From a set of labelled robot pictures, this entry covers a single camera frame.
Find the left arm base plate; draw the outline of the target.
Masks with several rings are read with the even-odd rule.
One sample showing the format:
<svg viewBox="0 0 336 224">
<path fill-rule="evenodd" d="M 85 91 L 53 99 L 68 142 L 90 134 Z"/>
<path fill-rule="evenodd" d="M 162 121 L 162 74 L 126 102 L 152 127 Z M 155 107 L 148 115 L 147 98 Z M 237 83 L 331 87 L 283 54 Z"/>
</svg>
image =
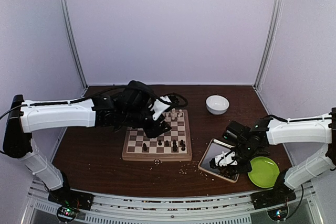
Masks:
<svg viewBox="0 0 336 224">
<path fill-rule="evenodd" d="M 48 200 L 73 210 L 90 210 L 93 203 L 93 194 L 71 191 L 69 196 L 57 196 L 49 193 Z"/>
</svg>

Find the wooden chess board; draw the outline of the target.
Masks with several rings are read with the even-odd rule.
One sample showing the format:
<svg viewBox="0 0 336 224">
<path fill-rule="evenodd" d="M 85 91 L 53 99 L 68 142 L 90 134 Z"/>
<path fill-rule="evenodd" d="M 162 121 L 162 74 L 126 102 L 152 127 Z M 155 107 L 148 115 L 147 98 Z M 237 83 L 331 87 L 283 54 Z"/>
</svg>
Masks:
<svg viewBox="0 0 336 224">
<path fill-rule="evenodd" d="M 127 128 L 122 159 L 138 162 L 186 162 L 192 160 L 192 144 L 188 111 L 165 112 L 171 130 L 156 138 L 148 138 L 143 129 Z"/>
</svg>

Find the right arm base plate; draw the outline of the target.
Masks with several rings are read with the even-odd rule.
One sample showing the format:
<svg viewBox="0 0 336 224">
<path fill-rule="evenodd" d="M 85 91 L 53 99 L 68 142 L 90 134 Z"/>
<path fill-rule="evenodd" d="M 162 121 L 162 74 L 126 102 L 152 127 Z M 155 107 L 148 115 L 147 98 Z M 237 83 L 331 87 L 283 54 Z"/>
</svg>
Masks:
<svg viewBox="0 0 336 224">
<path fill-rule="evenodd" d="M 286 193 L 271 189 L 253 193 L 250 198 L 254 209 L 257 210 L 285 204 L 289 201 L 295 200 L 297 197 L 293 191 Z"/>
</svg>

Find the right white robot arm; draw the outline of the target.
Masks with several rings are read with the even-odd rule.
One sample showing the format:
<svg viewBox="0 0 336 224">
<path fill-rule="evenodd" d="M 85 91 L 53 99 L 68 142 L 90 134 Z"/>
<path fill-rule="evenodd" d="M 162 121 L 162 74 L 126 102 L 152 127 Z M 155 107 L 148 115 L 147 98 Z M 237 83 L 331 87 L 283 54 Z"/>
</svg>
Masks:
<svg viewBox="0 0 336 224">
<path fill-rule="evenodd" d="M 223 134 L 234 146 L 215 157 L 215 165 L 232 174 L 251 171 L 250 161 L 271 145 L 283 143 L 321 143 L 322 147 L 299 165 L 279 176 L 280 184 L 269 192 L 272 203 L 279 204 L 306 181 L 327 170 L 335 170 L 335 108 L 330 113 L 299 119 L 268 115 L 253 127 L 232 121 Z"/>
</svg>

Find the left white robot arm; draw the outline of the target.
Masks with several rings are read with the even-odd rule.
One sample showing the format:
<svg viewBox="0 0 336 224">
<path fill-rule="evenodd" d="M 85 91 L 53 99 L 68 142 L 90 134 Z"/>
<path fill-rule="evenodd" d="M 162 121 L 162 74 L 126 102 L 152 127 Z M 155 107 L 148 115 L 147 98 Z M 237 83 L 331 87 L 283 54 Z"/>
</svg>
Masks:
<svg viewBox="0 0 336 224">
<path fill-rule="evenodd" d="M 66 175 L 54 167 L 40 152 L 32 133 L 59 127 L 141 128 L 148 138 L 155 138 L 171 129 L 163 113 L 176 108 L 169 95 L 157 96 L 150 87 L 131 81 L 122 92 L 95 95 L 64 101 L 35 102 L 22 95 L 13 98 L 7 118 L 2 154 L 21 160 L 33 175 L 47 187 L 50 194 L 64 205 L 76 197 Z"/>
</svg>

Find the metal tray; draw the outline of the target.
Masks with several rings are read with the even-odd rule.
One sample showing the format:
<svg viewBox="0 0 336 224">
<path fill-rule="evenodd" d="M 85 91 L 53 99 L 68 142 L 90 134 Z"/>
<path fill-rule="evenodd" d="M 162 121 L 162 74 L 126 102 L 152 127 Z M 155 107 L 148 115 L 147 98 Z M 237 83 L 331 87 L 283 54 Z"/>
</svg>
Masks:
<svg viewBox="0 0 336 224">
<path fill-rule="evenodd" d="M 238 180 L 233 181 L 233 180 L 228 180 L 226 178 L 224 178 L 221 174 L 220 171 L 224 169 L 224 167 L 220 167 L 219 169 L 215 168 L 212 169 L 209 165 L 209 162 L 211 161 L 212 158 L 214 158 L 215 156 L 219 155 L 222 153 L 222 151 L 229 152 L 232 151 L 232 146 L 224 143 L 220 140 L 217 140 L 215 138 L 213 138 L 210 143 L 208 144 L 208 147 L 206 149 L 206 151 L 204 152 L 199 164 L 198 164 L 198 169 L 201 172 L 205 172 L 207 174 L 213 175 L 215 177 L 221 178 L 223 180 L 226 180 L 227 182 L 230 183 L 236 183 Z"/>
</svg>

